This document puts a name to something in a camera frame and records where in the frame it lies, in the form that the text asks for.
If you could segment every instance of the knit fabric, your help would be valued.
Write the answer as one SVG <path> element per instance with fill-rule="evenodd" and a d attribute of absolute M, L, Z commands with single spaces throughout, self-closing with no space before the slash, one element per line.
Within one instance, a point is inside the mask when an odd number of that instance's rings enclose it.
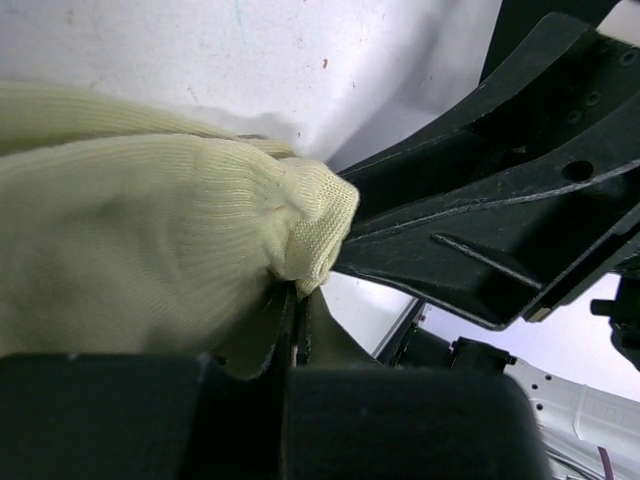
<path fill-rule="evenodd" d="M 199 352 L 326 281 L 355 188 L 279 142 L 0 84 L 0 355 Z"/>

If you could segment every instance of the black component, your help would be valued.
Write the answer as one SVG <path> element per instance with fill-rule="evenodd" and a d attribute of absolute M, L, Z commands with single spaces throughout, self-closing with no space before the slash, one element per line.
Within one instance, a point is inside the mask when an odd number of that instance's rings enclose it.
<path fill-rule="evenodd" d="M 545 17 L 457 106 L 342 172 L 362 201 L 336 269 L 494 330 L 572 301 L 639 243 L 629 51 Z"/>
<path fill-rule="evenodd" d="M 618 2 L 620 0 L 502 0 L 481 80 L 487 78 L 547 14 L 564 13 L 597 27 Z"/>
<path fill-rule="evenodd" d="M 636 250 L 633 254 L 616 266 L 615 273 L 626 278 L 640 279 L 640 250 Z"/>
<path fill-rule="evenodd" d="M 403 367 L 449 368 L 451 349 L 449 342 L 418 328 L 407 335 L 406 346 L 399 359 Z"/>
<path fill-rule="evenodd" d="M 611 317 L 611 343 L 640 370 L 640 279 L 623 276 L 616 299 L 593 300 L 591 313 Z"/>
<path fill-rule="evenodd" d="M 450 368 L 503 373 L 504 367 L 516 362 L 509 352 L 488 343 L 460 337 L 451 346 L 446 340 L 427 332 L 416 331 L 400 357 L 405 367 Z"/>
<path fill-rule="evenodd" d="M 516 359 L 509 352 L 468 338 L 460 337 L 451 347 L 448 366 L 453 369 L 503 373 L 504 367 L 516 363 Z"/>
<path fill-rule="evenodd" d="M 135 356 L 0 361 L 0 478 L 178 478 L 211 362 Z"/>
<path fill-rule="evenodd" d="M 321 296 L 297 304 L 291 285 L 279 289 L 260 314 L 279 334 L 250 376 L 250 352 L 229 351 L 224 366 L 209 356 L 0 360 L 0 478 L 549 478 L 514 382 L 360 368 L 371 359 L 329 328 L 325 310 Z M 321 368 L 291 368 L 296 318 L 310 327 L 308 363 Z M 262 350 L 255 340 L 232 343 Z M 328 369 L 334 357 L 317 346 L 337 347 L 349 368 Z"/>
<path fill-rule="evenodd" d="M 529 401 L 504 375 L 295 369 L 283 478 L 548 479 Z"/>

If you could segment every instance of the mounting hole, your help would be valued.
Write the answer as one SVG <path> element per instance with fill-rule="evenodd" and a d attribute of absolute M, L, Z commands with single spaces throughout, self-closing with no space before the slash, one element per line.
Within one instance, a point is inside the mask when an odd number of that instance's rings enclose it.
<path fill-rule="evenodd" d="M 589 95 L 587 95 L 587 99 L 584 101 L 584 104 L 587 107 L 593 107 L 600 103 L 601 98 L 602 98 L 602 94 L 599 91 L 594 90 Z"/>
<path fill-rule="evenodd" d="M 569 112 L 569 115 L 567 115 L 567 123 L 569 125 L 575 125 L 580 123 L 582 117 L 584 117 L 582 110 L 573 110 L 572 112 Z"/>
<path fill-rule="evenodd" d="M 578 160 L 565 165 L 560 174 L 562 178 L 570 182 L 586 182 L 593 175 L 593 165 L 586 160 Z"/>
<path fill-rule="evenodd" d="M 631 48 L 620 55 L 618 59 L 618 65 L 621 67 L 628 67 L 629 65 L 633 65 L 638 58 L 638 51 L 635 48 Z"/>

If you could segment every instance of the white surface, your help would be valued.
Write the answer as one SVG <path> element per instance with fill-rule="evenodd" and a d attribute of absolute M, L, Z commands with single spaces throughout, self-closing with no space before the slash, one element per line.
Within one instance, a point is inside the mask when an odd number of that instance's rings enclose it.
<path fill-rule="evenodd" d="M 640 452 L 640 403 L 548 375 L 526 362 L 505 373 L 526 392 L 538 423 L 630 459 Z"/>
<path fill-rule="evenodd" d="M 2 0 L 0 75 L 170 105 L 327 159 L 425 65 L 451 12 L 460 44 L 496 3 Z M 468 90 L 447 78 L 463 62 L 440 63 L 433 82 Z"/>

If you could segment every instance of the black bracket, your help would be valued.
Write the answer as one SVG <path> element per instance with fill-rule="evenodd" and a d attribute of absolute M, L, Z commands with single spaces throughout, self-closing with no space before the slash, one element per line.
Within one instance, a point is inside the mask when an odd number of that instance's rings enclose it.
<path fill-rule="evenodd" d="M 336 269 L 489 329 L 540 321 L 640 239 L 638 50 L 546 16 L 468 97 L 342 172 Z"/>
<path fill-rule="evenodd" d="M 640 279 L 622 277 L 615 300 L 593 300 L 591 313 L 611 317 L 611 343 L 640 370 Z"/>
<path fill-rule="evenodd" d="M 620 0 L 502 0 L 489 52 L 482 69 L 488 77 L 518 46 L 531 29 L 551 12 L 563 13 L 597 27 Z"/>

